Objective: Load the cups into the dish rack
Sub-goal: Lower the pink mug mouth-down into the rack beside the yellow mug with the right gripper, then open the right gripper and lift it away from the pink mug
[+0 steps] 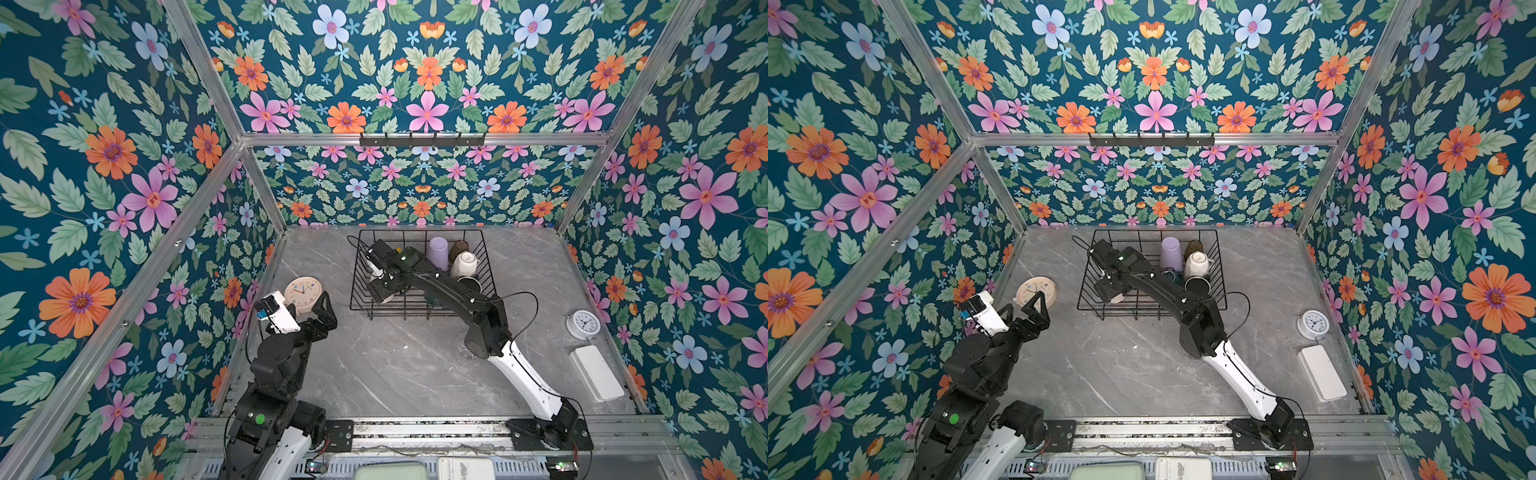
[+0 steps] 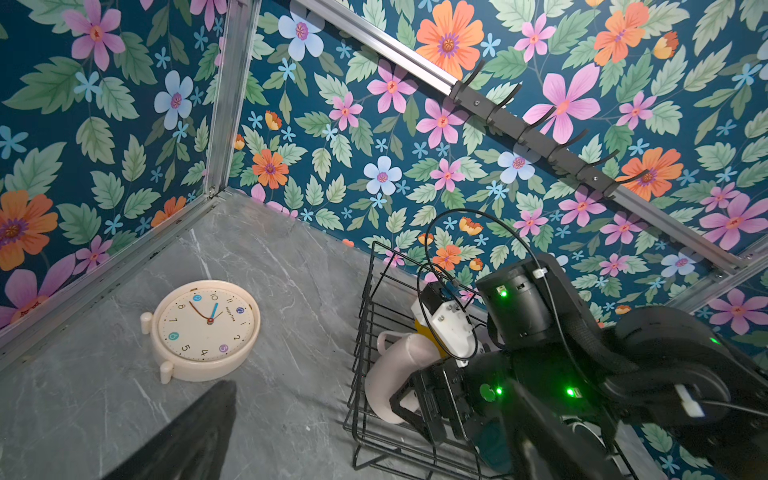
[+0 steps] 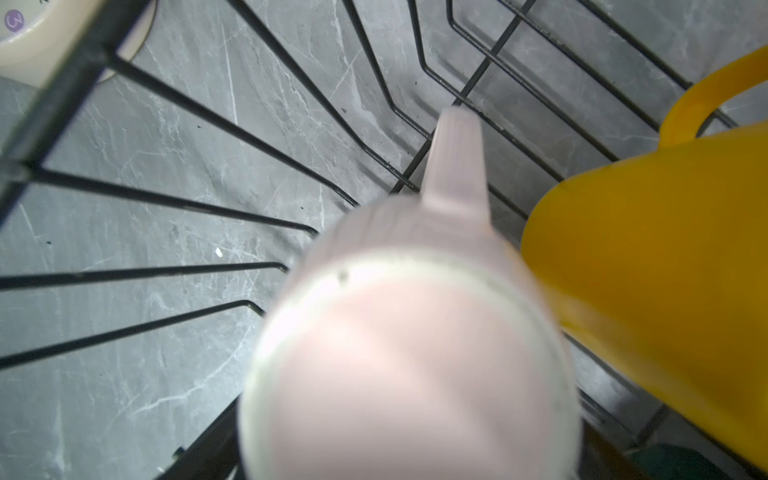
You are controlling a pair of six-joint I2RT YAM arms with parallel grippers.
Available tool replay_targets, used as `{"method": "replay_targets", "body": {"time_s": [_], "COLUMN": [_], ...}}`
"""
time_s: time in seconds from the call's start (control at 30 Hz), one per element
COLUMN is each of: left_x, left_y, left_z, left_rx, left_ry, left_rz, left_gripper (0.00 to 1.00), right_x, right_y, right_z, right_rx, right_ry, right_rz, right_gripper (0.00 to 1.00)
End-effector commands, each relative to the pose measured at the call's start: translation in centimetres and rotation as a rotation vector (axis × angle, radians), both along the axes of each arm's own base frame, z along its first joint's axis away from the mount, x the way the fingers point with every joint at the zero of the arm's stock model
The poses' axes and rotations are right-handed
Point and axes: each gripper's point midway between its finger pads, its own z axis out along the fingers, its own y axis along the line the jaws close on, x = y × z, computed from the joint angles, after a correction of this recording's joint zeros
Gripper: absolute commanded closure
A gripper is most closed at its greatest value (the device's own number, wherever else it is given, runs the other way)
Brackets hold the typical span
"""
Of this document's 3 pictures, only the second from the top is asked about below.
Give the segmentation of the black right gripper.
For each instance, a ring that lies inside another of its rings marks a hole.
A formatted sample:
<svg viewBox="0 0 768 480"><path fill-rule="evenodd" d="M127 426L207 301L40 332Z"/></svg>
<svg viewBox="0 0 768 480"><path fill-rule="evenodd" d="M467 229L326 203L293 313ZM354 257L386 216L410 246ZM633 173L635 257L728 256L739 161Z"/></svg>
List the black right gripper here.
<svg viewBox="0 0 768 480"><path fill-rule="evenodd" d="M528 441L505 404L514 395L508 384L520 378L521 364L510 352L480 354L461 367L438 361L409 375L390 396L394 414L430 444L454 438L473 442L485 425L497 421L514 444Z"/></svg>

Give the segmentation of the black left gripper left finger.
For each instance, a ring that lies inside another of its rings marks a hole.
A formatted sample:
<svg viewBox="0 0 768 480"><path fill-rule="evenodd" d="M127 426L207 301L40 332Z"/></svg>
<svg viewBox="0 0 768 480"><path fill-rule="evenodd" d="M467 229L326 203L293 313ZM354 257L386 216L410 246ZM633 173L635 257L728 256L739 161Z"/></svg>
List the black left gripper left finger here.
<svg viewBox="0 0 768 480"><path fill-rule="evenodd" d="M105 476L218 479L236 420L237 386L222 380Z"/></svg>

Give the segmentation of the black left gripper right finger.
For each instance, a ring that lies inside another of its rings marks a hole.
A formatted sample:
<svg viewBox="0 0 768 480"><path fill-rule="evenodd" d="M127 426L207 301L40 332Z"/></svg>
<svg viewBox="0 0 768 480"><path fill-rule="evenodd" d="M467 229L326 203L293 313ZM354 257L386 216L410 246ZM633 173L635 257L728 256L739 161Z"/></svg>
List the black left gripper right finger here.
<svg viewBox="0 0 768 480"><path fill-rule="evenodd" d="M516 479L621 479L615 463L581 440L520 383L506 382L506 441Z"/></svg>

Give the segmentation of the cream mug pink handle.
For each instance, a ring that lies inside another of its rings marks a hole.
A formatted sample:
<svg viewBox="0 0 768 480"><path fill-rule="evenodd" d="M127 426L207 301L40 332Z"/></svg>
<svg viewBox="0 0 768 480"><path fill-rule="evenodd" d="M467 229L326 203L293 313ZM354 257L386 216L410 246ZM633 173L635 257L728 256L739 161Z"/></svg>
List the cream mug pink handle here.
<svg viewBox="0 0 768 480"><path fill-rule="evenodd" d="M418 333L381 332L376 339L379 358L365 377L364 391L373 412L384 422L404 420L390 405L390 398L414 372L441 359L436 346Z"/></svg>

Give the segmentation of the yellow mug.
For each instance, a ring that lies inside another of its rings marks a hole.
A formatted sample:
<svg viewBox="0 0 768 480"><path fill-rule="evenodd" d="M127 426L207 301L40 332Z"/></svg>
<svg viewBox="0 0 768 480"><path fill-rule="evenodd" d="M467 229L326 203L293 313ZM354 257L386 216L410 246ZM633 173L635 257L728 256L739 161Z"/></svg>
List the yellow mug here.
<svg viewBox="0 0 768 480"><path fill-rule="evenodd" d="M442 340L438 336L435 336L432 330L427 325L423 324L421 321L416 319L414 321L414 328L418 334L425 336L428 340L430 340L436 346L441 358L449 357L449 353L443 348L444 343L442 342Z"/></svg>

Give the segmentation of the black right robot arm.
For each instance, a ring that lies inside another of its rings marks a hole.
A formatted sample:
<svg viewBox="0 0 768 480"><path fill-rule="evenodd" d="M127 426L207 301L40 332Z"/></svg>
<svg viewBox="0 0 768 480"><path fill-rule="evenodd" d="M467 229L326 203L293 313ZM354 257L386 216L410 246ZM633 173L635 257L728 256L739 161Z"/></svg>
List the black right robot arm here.
<svg viewBox="0 0 768 480"><path fill-rule="evenodd" d="M424 367L390 397L429 443L497 421L522 479L616 479L618 426L648 423L732 479L766 477L767 372L692 315L646 306L600 327L549 254L476 288L496 350Z"/></svg>

